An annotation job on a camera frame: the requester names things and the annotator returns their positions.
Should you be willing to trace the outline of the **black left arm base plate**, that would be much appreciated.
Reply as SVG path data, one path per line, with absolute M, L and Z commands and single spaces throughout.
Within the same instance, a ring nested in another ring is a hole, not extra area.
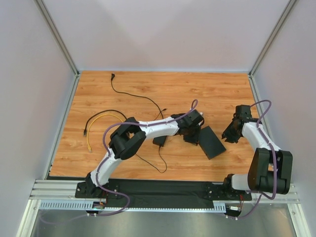
M 80 182 L 76 187 L 75 198 L 118 199 L 119 195 L 109 193 L 99 187 L 94 187 L 94 189 L 90 191 L 85 182 Z

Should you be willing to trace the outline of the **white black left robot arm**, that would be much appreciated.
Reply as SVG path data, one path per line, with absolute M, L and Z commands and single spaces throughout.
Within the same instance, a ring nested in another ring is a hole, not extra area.
M 93 171 L 85 178 L 86 192 L 98 197 L 118 165 L 134 156 L 145 140 L 162 136 L 195 136 L 204 122 L 201 112 L 191 109 L 185 114 L 171 115 L 155 121 L 137 121 L 134 117 L 110 126 L 117 129 L 110 135 L 110 142 L 105 146 L 106 154 Z

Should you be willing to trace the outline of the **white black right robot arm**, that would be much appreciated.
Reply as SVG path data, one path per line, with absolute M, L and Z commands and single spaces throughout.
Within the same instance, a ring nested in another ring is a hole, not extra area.
M 253 118 L 250 105 L 238 105 L 232 122 L 222 133 L 229 143 L 237 143 L 244 137 L 254 150 L 254 156 L 247 174 L 230 174 L 234 190 L 253 191 L 274 199 L 277 194 L 289 192 L 293 155 L 282 150 L 264 131 L 258 118 Z

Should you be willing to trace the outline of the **black network switch box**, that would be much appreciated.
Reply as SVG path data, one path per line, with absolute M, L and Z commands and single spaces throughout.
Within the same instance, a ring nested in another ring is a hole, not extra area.
M 226 151 L 226 148 L 210 126 L 206 126 L 200 130 L 198 144 L 209 160 Z

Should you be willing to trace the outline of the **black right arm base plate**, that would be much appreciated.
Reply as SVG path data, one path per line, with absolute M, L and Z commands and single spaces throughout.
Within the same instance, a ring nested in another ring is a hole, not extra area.
M 251 201 L 252 196 L 246 191 L 233 189 L 230 185 L 207 183 L 206 198 L 209 200 Z

